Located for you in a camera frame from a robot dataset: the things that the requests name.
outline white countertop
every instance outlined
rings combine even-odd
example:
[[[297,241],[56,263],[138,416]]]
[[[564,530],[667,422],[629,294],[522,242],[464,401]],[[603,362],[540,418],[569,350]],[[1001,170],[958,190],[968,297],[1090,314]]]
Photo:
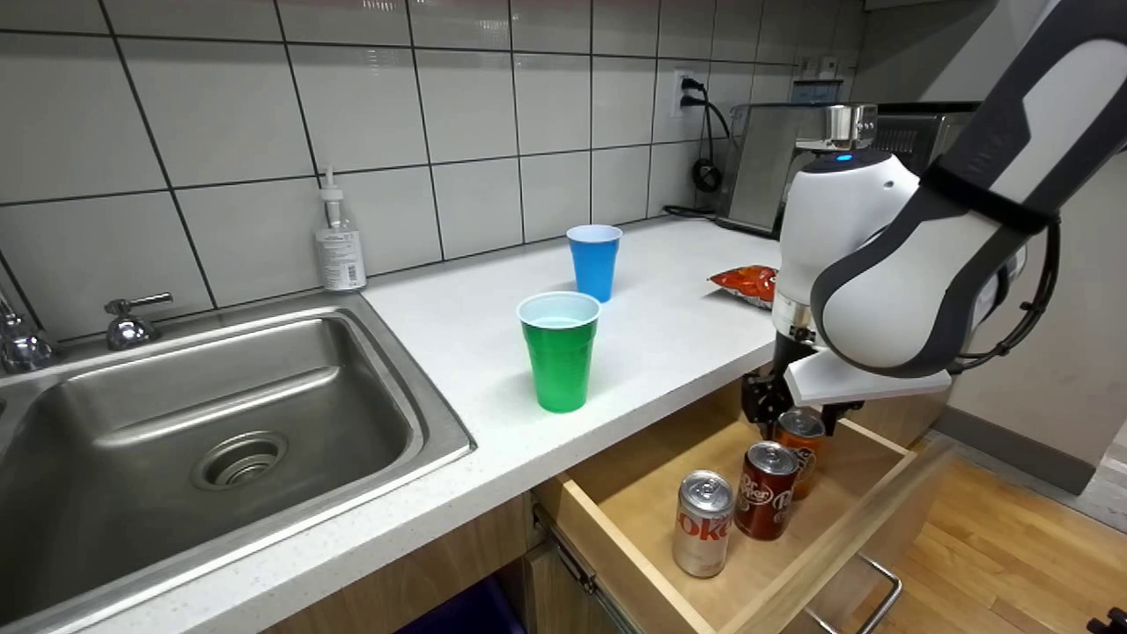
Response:
[[[710,222],[626,224],[569,416],[536,406],[515,318],[522,297],[569,290],[564,241],[375,281],[365,300],[478,449],[93,629],[260,629],[766,362],[766,314],[709,281],[741,263],[777,263],[777,247]]]

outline sink basin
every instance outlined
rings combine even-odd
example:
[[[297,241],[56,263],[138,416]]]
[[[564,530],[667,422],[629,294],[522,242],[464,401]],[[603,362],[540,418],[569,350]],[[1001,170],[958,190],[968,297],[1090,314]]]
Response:
[[[0,625],[104,618],[471,451],[361,300],[7,376],[0,401]]]

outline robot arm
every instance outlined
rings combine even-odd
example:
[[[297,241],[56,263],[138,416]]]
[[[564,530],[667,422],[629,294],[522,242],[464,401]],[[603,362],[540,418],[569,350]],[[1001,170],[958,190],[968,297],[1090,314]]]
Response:
[[[1123,82],[1127,4],[1061,0],[919,190],[878,154],[800,174],[772,314],[766,382],[789,384],[776,410],[946,389],[995,274],[1123,143]]]

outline soda can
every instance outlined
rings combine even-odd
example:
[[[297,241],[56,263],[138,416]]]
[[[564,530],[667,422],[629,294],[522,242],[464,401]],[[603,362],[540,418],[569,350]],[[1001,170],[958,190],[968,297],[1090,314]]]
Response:
[[[819,459],[823,459],[823,422],[818,416],[818,410],[786,410],[777,416],[777,443],[800,451],[803,470],[800,470],[800,484],[797,484],[797,499],[810,496]]]
[[[734,490],[714,472],[694,472],[675,492],[671,561],[691,579],[714,579],[730,561]]]
[[[737,525],[749,539],[777,539],[793,509],[803,459],[776,439],[749,443],[742,453]]]

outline blue cup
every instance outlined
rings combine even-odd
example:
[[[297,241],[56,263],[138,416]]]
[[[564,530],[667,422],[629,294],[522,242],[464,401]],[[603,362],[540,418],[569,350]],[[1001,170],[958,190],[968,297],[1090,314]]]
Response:
[[[624,233],[615,224],[569,224],[569,263],[575,290],[610,304],[611,297],[611,262],[621,254]]]

